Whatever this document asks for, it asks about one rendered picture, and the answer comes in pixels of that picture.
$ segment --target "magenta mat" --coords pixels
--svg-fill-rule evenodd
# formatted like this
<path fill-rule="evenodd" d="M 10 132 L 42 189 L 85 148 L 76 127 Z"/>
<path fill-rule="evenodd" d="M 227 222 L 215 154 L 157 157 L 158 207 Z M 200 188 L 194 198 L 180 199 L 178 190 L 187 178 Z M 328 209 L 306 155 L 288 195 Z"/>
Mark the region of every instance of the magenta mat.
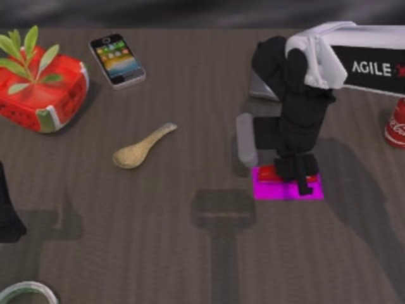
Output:
<path fill-rule="evenodd" d="M 323 190 L 321 177 L 318 175 L 318 181 L 309 183 L 308 186 L 313 188 L 313 194 L 301 196 L 298 192 L 296 182 L 289 183 L 272 183 L 259 182 L 259 167 L 252 169 L 253 193 L 256 200 L 323 200 Z"/>

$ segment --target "smartphone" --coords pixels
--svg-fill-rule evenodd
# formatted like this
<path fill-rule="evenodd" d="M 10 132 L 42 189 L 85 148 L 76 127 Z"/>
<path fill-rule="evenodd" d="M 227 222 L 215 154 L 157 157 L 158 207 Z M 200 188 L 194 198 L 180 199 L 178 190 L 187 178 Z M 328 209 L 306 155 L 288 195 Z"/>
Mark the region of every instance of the smartphone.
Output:
<path fill-rule="evenodd" d="M 119 90 L 146 79 L 146 72 L 120 34 L 90 42 L 90 49 L 113 89 Z"/>

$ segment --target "soda can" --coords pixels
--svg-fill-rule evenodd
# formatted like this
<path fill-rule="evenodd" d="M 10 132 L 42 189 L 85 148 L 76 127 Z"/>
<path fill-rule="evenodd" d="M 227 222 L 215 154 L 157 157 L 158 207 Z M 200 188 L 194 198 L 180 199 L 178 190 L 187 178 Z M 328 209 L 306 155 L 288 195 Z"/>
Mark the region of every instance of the soda can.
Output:
<path fill-rule="evenodd" d="M 400 98 L 385 126 L 384 137 L 387 143 L 396 148 L 405 148 L 405 98 Z"/>

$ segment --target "gray table surface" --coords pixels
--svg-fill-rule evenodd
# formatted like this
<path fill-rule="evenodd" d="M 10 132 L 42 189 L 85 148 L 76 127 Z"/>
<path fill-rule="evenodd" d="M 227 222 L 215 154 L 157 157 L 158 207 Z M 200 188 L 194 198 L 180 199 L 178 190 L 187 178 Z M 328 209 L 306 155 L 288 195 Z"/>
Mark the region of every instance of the gray table surface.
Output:
<path fill-rule="evenodd" d="M 247 96 L 256 43 L 296 31 L 120 30 L 147 80 L 116 92 L 87 47 L 112 32 L 40 31 L 39 44 L 89 65 L 87 101 L 63 132 L 0 119 L 28 227 L 0 244 L 0 290 L 35 280 L 62 303 L 405 303 L 405 152 L 382 137 L 396 98 L 337 91 L 315 149 L 325 200 L 255 202 L 235 118 L 272 110 Z M 166 122 L 179 129 L 145 164 L 113 165 Z M 250 220 L 224 219 L 226 206 Z"/>

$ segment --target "phone screen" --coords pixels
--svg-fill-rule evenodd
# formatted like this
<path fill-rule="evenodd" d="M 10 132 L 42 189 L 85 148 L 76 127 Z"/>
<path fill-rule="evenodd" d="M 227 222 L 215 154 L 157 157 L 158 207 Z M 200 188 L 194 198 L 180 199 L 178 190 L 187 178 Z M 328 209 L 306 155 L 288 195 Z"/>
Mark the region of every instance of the phone screen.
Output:
<path fill-rule="evenodd" d="M 119 84 L 142 75 L 142 66 L 118 34 L 92 42 L 92 48 L 112 83 Z"/>

